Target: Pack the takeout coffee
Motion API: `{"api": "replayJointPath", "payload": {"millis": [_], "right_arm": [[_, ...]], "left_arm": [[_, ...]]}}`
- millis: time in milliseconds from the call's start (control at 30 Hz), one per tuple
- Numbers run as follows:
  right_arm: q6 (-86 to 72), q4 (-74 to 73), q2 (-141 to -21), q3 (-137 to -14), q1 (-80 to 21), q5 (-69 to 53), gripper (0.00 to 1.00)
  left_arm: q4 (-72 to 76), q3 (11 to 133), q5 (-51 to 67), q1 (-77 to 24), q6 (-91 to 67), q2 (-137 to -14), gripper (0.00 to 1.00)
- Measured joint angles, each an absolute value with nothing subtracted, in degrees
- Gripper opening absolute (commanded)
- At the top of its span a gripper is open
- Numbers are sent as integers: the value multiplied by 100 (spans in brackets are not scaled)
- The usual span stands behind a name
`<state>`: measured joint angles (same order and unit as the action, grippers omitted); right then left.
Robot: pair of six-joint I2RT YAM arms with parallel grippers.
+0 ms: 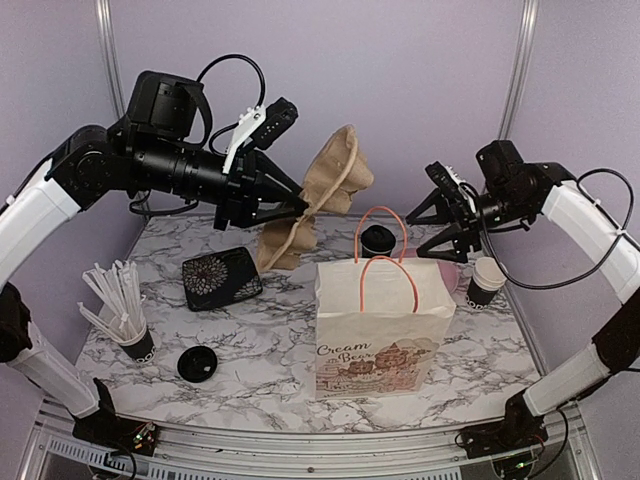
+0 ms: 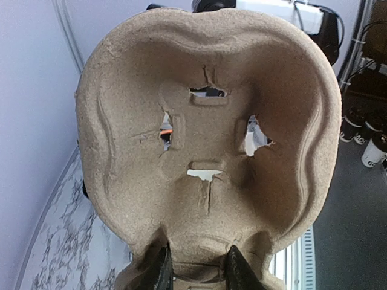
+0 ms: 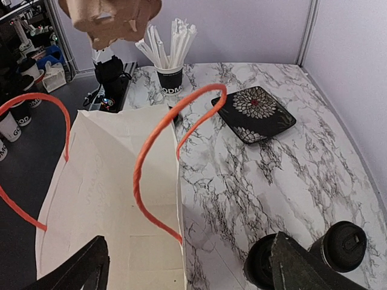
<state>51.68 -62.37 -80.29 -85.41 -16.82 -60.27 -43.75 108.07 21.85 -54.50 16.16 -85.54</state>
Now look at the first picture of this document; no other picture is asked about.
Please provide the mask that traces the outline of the black cup lid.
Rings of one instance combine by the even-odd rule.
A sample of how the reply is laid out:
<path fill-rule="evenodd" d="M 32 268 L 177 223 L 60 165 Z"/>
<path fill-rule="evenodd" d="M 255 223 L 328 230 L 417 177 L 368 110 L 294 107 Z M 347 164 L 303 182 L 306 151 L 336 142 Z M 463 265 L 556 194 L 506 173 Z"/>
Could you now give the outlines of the black cup lid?
<path fill-rule="evenodd" d="M 396 246 L 395 235 L 382 225 L 368 227 L 360 236 L 360 243 L 368 247 L 393 247 Z"/>

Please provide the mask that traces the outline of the stack of paper cups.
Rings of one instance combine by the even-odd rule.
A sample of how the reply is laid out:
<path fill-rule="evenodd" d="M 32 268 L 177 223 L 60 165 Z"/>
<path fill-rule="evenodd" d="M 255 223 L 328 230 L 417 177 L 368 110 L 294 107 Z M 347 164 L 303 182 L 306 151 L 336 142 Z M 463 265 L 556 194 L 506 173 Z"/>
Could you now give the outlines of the stack of paper cups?
<path fill-rule="evenodd" d="M 477 259 L 465 295 L 467 305 L 474 310 L 485 309 L 506 280 L 494 258 L 485 256 Z"/>

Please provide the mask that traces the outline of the brown cardboard cup carrier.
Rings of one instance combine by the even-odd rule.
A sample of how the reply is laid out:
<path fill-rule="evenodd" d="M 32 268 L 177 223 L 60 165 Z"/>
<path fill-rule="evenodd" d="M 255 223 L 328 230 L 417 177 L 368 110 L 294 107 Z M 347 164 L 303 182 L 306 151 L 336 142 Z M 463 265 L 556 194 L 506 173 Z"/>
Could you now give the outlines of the brown cardboard cup carrier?
<path fill-rule="evenodd" d="M 257 246 L 258 271 L 296 269 L 301 256 L 317 245 L 314 231 L 316 215 L 347 214 L 353 196 L 373 183 L 374 175 L 359 146 L 355 127 L 341 127 L 329 138 L 307 170 L 300 193 L 300 198 L 307 203 L 303 213 L 264 225 Z"/>

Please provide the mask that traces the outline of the white printed paper bag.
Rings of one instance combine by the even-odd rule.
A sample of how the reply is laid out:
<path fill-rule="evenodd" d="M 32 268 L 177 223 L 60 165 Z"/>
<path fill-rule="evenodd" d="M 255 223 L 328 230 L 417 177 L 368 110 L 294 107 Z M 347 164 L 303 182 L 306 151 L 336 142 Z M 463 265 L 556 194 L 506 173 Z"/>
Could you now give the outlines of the white printed paper bag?
<path fill-rule="evenodd" d="M 365 258 L 317 266 L 315 396 L 421 388 L 456 310 L 435 260 Z"/>

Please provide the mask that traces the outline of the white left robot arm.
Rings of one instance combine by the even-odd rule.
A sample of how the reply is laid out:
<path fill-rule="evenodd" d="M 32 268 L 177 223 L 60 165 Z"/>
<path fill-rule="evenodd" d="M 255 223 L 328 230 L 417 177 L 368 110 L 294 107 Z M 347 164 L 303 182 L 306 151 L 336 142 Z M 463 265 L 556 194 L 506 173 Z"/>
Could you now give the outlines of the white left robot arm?
<path fill-rule="evenodd" d="M 216 208 L 214 226 L 247 228 L 306 210 L 300 186 L 266 155 L 297 120 L 296 106 L 258 102 L 230 129 L 227 150 L 200 79 L 145 71 L 124 116 L 80 128 L 31 171 L 1 209 L 1 360 L 55 397 L 106 445 L 125 438 L 106 386 L 83 379 L 41 335 L 10 279 L 61 225 L 105 194 L 161 191 Z"/>

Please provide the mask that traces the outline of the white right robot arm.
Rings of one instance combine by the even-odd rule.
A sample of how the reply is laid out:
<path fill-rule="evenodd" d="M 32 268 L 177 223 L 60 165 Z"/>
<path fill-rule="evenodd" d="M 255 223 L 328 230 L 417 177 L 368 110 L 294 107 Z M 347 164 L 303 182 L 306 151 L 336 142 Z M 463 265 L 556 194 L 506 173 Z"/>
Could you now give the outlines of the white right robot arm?
<path fill-rule="evenodd" d="M 484 194 L 439 162 L 426 167 L 436 187 L 406 221 L 444 229 L 418 247 L 418 256 L 465 263 L 469 252 L 491 245 L 490 234 L 527 229 L 544 216 L 593 261 L 621 303 L 584 349 L 506 402 L 495 438 L 515 448 L 547 413 L 595 391 L 638 359 L 639 244 L 586 192 L 584 179 L 562 165 L 527 163 L 509 140 L 492 141 L 476 160 Z"/>

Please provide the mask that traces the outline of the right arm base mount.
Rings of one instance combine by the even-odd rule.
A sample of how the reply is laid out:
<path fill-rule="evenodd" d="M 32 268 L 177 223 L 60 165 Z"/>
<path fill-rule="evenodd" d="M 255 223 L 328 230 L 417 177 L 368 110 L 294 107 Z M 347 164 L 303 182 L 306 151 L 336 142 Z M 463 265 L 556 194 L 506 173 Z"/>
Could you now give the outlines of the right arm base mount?
<path fill-rule="evenodd" d="M 469 459 L 506 453 L 534 445 L 543 445 L 549 438 L 543 416 L 529 410 L 522 390 L 505 404 L 501 420 L 468 426 L 460 430 L 455 443 Z"/>

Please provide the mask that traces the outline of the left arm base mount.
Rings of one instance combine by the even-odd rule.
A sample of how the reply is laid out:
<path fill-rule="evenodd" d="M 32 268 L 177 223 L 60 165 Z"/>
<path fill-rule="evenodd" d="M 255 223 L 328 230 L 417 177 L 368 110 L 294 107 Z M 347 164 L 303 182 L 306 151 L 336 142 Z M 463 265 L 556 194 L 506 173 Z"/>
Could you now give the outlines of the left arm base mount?
<path fill-rule="evenodd" d="M 119 416 L 107 386 L 97 378 L 93 382 L 98 393 L 98 409 L 85 417 L 72 416 L 73 436 L 122 452 L 151 457 L 156 448 L 159 427 L 150 421 Z"/>

